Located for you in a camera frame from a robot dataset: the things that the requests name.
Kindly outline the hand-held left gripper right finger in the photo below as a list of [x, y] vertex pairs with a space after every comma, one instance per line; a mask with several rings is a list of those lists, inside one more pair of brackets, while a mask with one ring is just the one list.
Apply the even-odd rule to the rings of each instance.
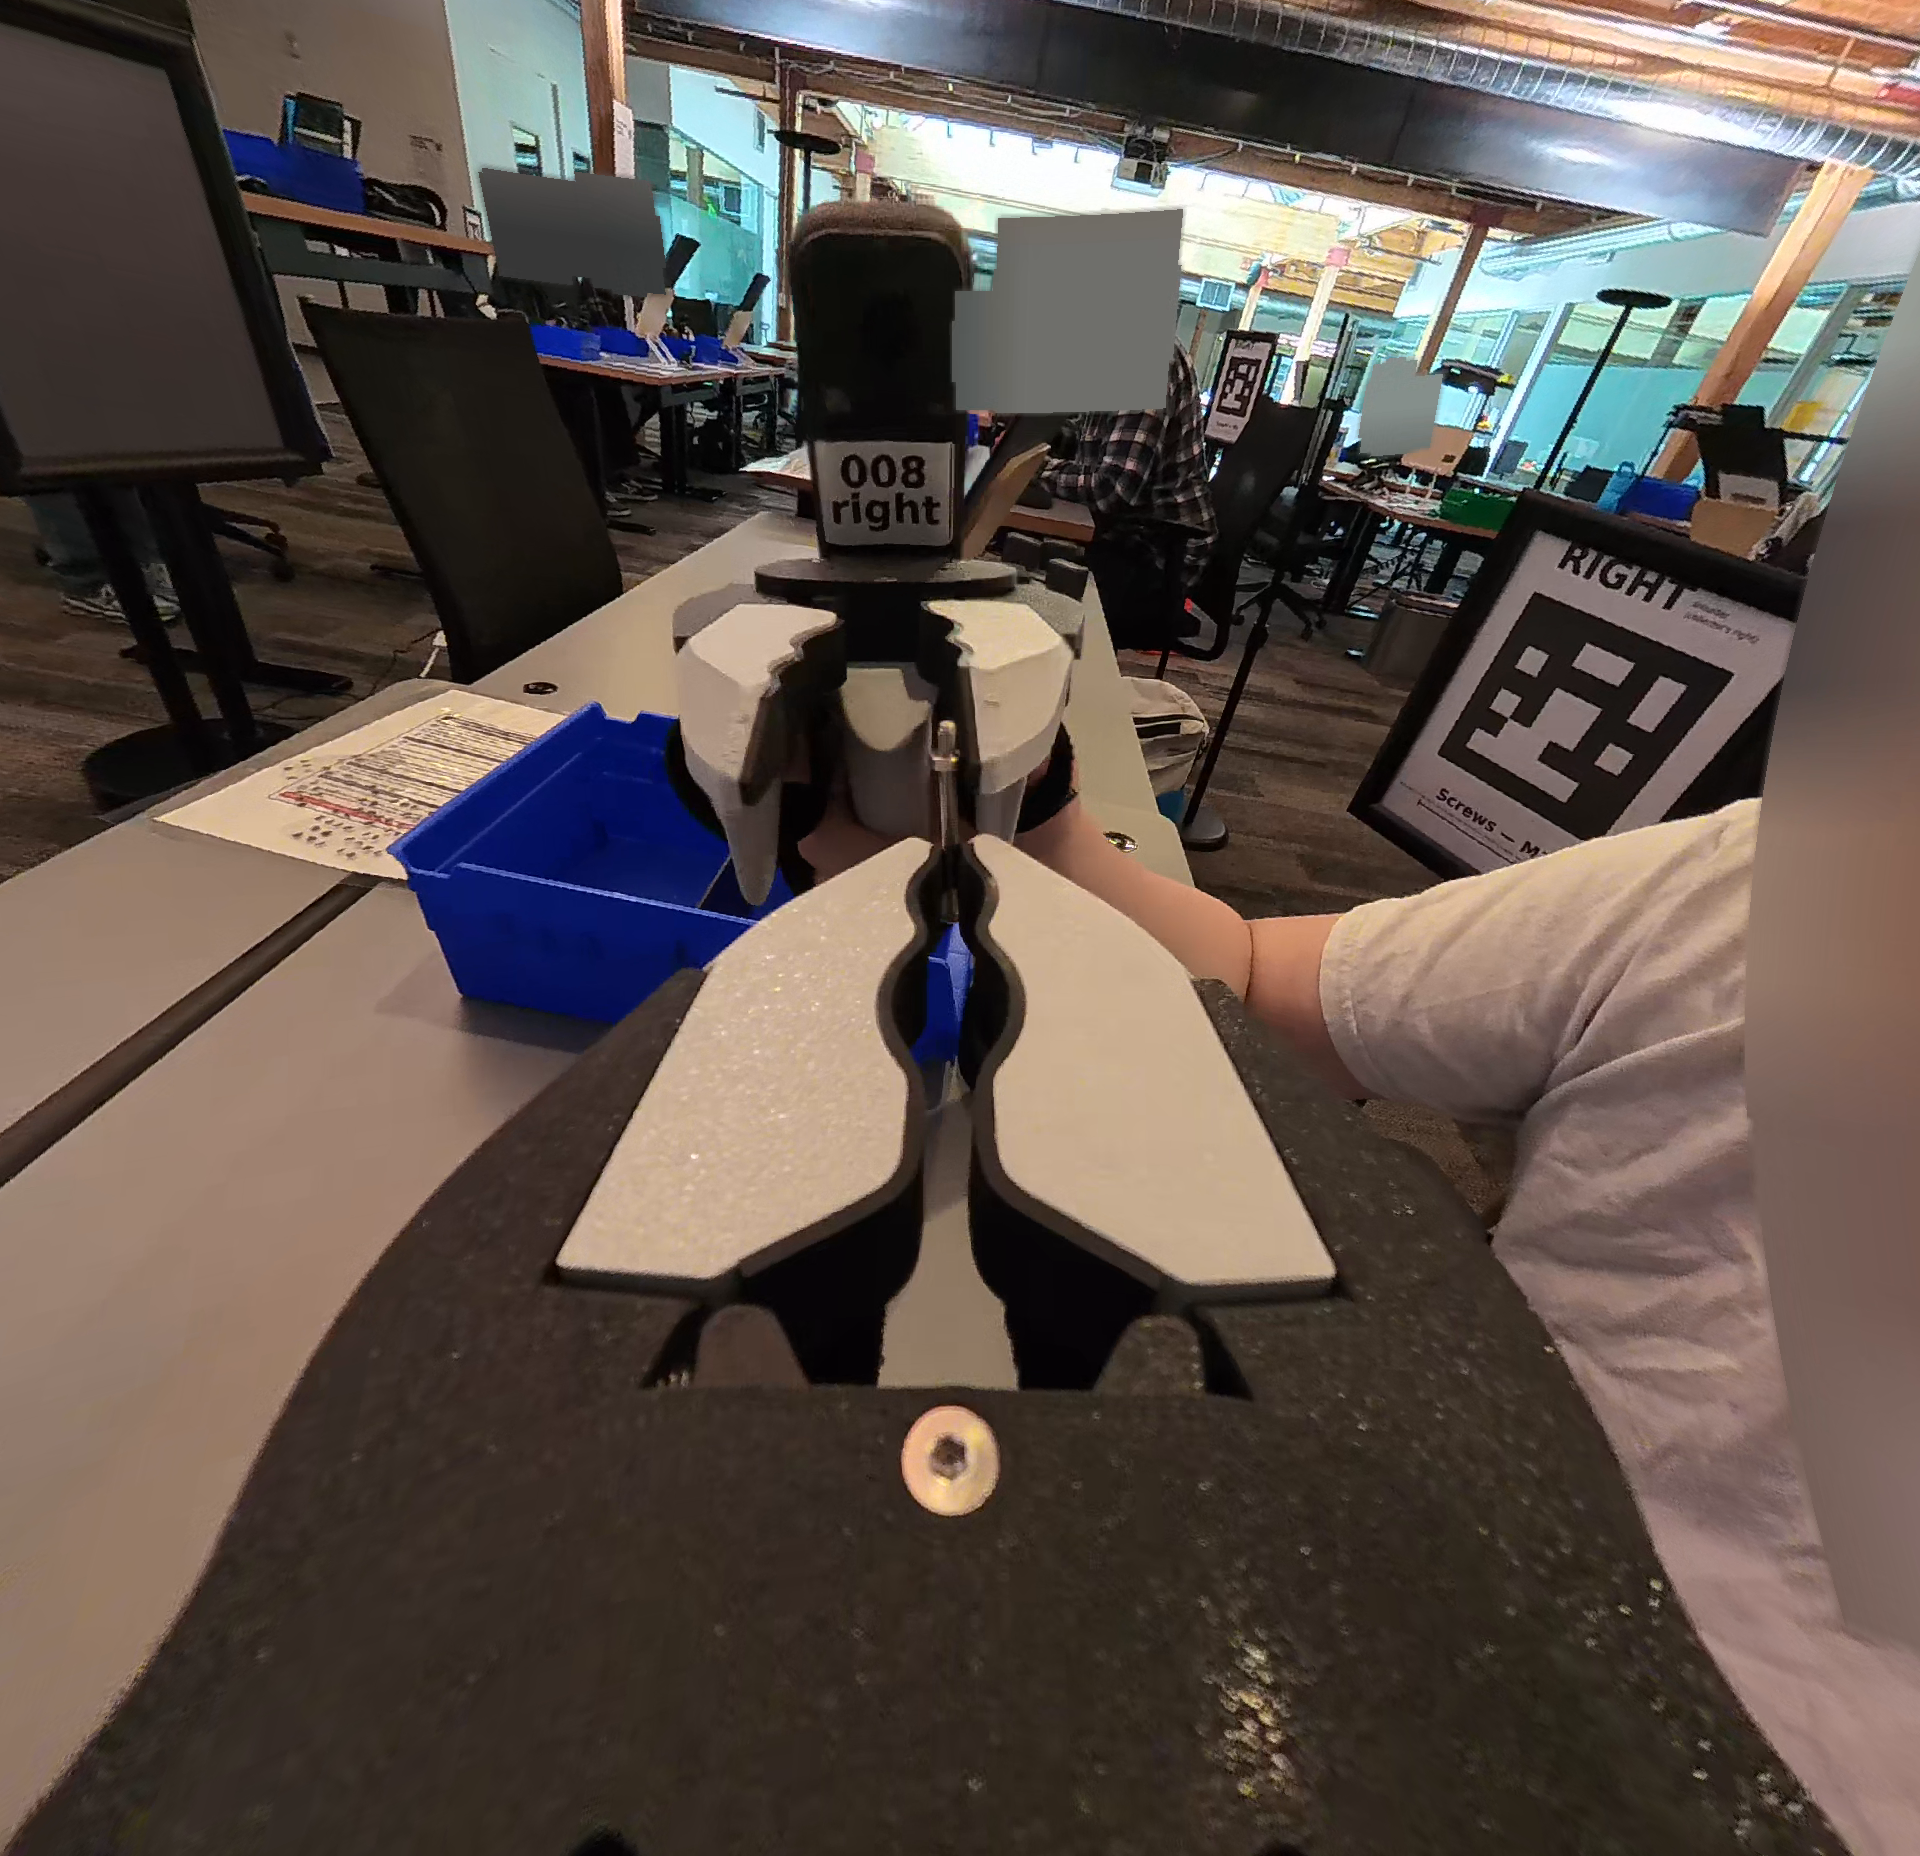
[[1330, 1252], [1181, 960], [1008, 840], [964, 862], [986, 1186], [1161, 1301], [1330, 1294]]

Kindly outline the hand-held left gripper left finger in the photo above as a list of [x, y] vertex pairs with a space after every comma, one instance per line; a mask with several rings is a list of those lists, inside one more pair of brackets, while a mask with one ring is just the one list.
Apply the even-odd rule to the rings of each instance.
[[714, 958], [559, 1246], [564, 1281], [714, 1298], [899, 1201], [940, 870], [894, 843]]

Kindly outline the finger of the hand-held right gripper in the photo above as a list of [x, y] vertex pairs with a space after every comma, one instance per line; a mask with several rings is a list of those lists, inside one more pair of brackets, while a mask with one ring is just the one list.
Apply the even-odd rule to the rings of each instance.
[[955, 725], [961, 809], [1013, 840], [1028, 783], [1048, 767], [1069, 699], [1075, 644], [1026, 602], [932, 602], [929, 678]]
[[843, 621], [791, 602], [739, 602], [676, 655], [685, 771], [722, 830], [741, 898], [771, 896], [781, 803], [818, 703], [843, 685]]

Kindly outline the steel bolt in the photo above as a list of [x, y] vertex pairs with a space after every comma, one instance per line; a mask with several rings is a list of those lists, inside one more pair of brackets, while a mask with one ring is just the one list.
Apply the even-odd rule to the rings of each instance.
[[961, 862], [961, 813], [960, 813], [960, 730], [952, 719], [940, 719], [930, 741], [930, 790], [932, 819], [936, 843], [936, 920], [941, 928], [955, 928], [960, 922], [960, 862]]

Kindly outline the divided blue plastic bin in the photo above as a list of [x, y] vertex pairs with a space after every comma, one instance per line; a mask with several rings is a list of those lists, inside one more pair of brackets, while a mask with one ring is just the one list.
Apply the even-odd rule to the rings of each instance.
[[613, 1025], [794, 905], [795, 855], [744, 902], [675, 784], [683, 760], [676, 719], [583, 708], [401, 840], [467, 1000]]

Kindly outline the person's right forearm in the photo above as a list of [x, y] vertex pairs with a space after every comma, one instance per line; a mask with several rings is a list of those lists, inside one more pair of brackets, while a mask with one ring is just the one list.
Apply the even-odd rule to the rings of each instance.
[[1229, 989], [1341, 1100], [1372, 1096], [1340, 1057], [1321, 1000], [1321, 968], [1340, 916], [1239, 917], [1225, 902], [1119, 851], [1079, 801], [1019, 836], [1019, 844], [1130, 917], [1177, 958], [1188, 978]]

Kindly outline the person's right hand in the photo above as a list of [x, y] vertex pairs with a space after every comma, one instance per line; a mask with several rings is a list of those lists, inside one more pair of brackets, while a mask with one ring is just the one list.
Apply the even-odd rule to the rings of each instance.
[[828, 809], [816, 830], [798, 844], [816, 885], [852, 876], [866, 896], [906, 898], [935, 859], [932, 844], [922, 836], [877, 836], [848, 809]]

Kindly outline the white bagged trash bin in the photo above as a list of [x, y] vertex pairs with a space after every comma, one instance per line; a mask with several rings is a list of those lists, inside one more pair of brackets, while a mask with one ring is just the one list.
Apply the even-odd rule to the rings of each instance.
[[1210, 725], [1192, 694], [1163, 676], [1122, 678], [1155, 807], [1176, 821], [1203, 760]]

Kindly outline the black light stand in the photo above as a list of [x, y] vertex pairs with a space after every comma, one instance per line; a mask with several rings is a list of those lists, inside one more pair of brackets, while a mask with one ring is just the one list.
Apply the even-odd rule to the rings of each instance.
[[1229, 843], [1229, 825], [1208, 807], [1208, 796], [1233, 720], [1252, 678], [1256, 661], [1267, 651], [1274, 611], [1283, 609], [1299, 624], [1301, 642], [1310, 642], [1324, 624], [1321, 606], [1299, 591], [1293, 579], [1299, 567], [1299, 519], [1290, 515], [1283, 525], [1251, 529], [1233, 558], [1221, 554], [1216, 560], [1207, 584], [1193, 596], [1196, 611], [1210, 627], [1207, 635], [1187, 635], [1176, 645], [1181, 655], [1210, 665], [1229, 652], [1237, 633], [1245, 635], [1237, 645], [1235, 672], [1225, 703], [1213, 719], [1213, 732], [1183, 801], [1177, 832], [1183, 847], [1192, 855], [1218, 854]]

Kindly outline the small marker sign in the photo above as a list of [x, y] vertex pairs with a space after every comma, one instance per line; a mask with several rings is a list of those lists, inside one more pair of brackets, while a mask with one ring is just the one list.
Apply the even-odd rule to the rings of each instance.
[[1226, 335], [1207, 408], [1205, 437], [1230, 446], [1252, 421], [1278, 353], [1278, 336], [1259, 330]]

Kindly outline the printed paper sheet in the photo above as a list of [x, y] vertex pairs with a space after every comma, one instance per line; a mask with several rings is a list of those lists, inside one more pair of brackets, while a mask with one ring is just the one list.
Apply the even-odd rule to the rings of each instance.
[[559, 715], [435, 691], [291, 760], [160, 816], [172, 830], [271, 855], [405, 877], [394, 847], [460, 793], [540, 741]]

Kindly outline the grey wastebasket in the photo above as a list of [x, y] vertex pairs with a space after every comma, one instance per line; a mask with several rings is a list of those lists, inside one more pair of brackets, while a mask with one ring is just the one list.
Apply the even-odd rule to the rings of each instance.
[[1365, 674], [1395, 690], [1413, 690], [1456, 619], [1447, 596], [1403, 595], [1382, 613], [1362, 657]]

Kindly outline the black framed marker sign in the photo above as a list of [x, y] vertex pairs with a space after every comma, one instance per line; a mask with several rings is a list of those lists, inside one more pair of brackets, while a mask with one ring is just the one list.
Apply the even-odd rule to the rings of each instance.
[[1755, 798], [1806, 589], [1523, 495], [1347, 812], [1458, 879]]

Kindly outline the small blue storage bin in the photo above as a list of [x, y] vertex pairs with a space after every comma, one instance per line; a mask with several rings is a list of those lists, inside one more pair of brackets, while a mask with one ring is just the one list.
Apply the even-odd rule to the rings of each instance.
[[365, 180], [353, 158], [242, 130], [224, 130], [224, 140], [235, 180], [246, 190], [317, 211], [366, 211]]

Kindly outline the black framed board on easel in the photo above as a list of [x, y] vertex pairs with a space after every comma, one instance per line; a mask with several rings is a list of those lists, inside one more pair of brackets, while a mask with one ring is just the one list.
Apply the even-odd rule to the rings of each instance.
[[327, 459], [189, 33], [100, 0], [3, 0], [3, 454], [69, 495], [164, 706], [85, 760], [106, 812], [244, 764], [255, 648], [205, 484]]

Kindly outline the cardboard box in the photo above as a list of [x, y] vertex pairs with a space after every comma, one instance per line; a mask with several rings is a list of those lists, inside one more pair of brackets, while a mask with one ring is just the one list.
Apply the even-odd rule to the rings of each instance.
[[1761, 560], [1826, 513], [1826, 497], [1790, 478], [1783, 432], [1711, 429], [1696, 435], [1696, 448], [1703, 493], [1689, 519], [1696, 549]]

